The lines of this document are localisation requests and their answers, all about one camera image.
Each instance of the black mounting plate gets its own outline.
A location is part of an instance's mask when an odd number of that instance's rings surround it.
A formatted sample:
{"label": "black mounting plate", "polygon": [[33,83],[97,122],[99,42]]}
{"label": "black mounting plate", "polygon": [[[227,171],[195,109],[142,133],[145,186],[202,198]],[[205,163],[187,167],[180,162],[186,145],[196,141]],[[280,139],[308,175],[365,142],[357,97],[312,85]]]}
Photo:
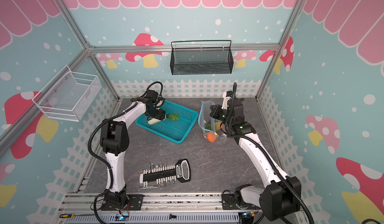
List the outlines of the black mounting plate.
{"label": "black mounting plate", "polygon": [[[223,210],[243,210],[244,208],[240,208],[237,205],[236,198],[234,194],[222,194],[221,195]],[[256,210],[257,207],[252,204],[243,204],[245,207],[244,210]]]}
{"label": "black mounting plate", "polygon": [[[140,211],[141,205],[143,204],[143,197],[144,195],[140,194],[129,194],[127,195],[129,198],[129,207],[128,210],[130,211]],[[100,210],[102,211],[116,211],[113,207],[108,207],[108,205],[104,205]]]}

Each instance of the transparent plastic bag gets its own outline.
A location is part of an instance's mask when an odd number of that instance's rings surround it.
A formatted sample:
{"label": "transparent plastic bag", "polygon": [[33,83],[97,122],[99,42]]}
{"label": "transparent plastic bag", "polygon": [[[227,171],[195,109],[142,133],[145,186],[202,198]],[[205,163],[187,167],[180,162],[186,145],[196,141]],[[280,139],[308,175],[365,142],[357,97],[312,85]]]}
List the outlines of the transparent plastic bag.
{"label": "transparent plastic bag", "polygon": [[204,137],[209,142],[215,142],[218,139],[219,135],[217,131],[220,129],[221,123],[221,121],[215,120],[209,116],[211,113],[210,106],[214,104],[215,103],[213,101],[202,101],[201,110],[197,121],[203,131]]}

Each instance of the table surface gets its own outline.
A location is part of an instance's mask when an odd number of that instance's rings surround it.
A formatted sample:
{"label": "table surface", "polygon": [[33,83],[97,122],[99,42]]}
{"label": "table surface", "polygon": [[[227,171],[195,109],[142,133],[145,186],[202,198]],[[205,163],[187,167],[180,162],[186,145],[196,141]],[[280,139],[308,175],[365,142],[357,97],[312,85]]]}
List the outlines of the table surface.
{"label": "table surface", "polygon": [[[200,112],[201,101],[222,103],[222,98],[167,98],[167,100]],[[131,104],[123,99],[119,112]],[[243,101],[245,120],[256,130],[265,149],[278,162],[275,149],[264,125],[256,99],[245,98]],[[149,164],[176,164],[180,159],[188,159],[191,169],[191,181],[176,181],[171,186],[159,189],[141,190],[140,192],[214,192],[230,190],[243,184],[252,184],[263,188],[259,173],[247,154],[236,144],[234,139],[221,136],[214,143],[203,137],[197,121],[185,140],[176,144],[135,123],[128,128],[130,144],[124,157],[124,178],[127,193],[139,193],[139,176]],[[101,193],[107,183],[105,164],[97,161],[85,193]]]}

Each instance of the white wire basket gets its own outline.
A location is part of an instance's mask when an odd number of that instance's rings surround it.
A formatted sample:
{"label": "white wire basket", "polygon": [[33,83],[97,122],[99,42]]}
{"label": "white wire basket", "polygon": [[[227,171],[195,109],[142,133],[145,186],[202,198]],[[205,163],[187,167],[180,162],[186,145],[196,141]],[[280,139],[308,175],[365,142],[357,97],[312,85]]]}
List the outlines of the white wire basket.
{"label": "white wire basket", "polygon": [[98,76],[69,71],[62,74],[60,79],[48,91],[44,89],[32,101],[44,115],[51,119],[80,121],[101,89]]}

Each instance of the teal plastic basket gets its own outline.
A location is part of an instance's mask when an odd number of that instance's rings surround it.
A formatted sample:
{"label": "teal plastic basket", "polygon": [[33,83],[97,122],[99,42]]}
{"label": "teal plastic basket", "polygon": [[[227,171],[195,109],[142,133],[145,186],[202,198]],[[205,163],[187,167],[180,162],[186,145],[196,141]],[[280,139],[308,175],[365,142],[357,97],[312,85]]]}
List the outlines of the teal plastic basket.
{"label": "teal plastic basket", "polygon": [[192,129],[192,126],[195,124],[199,114],[197,111],[191,110],[184,106],[180,106],[179,104],[167,100],[161,109],[166,111],[166,115],[179,114],[180,120],[171,121],[170,119],[166,118],[164,121],[149,125],[147,116],[142,114],[139,118],[136,119],[136,125],[175,143],[179,144],[183,142]]}

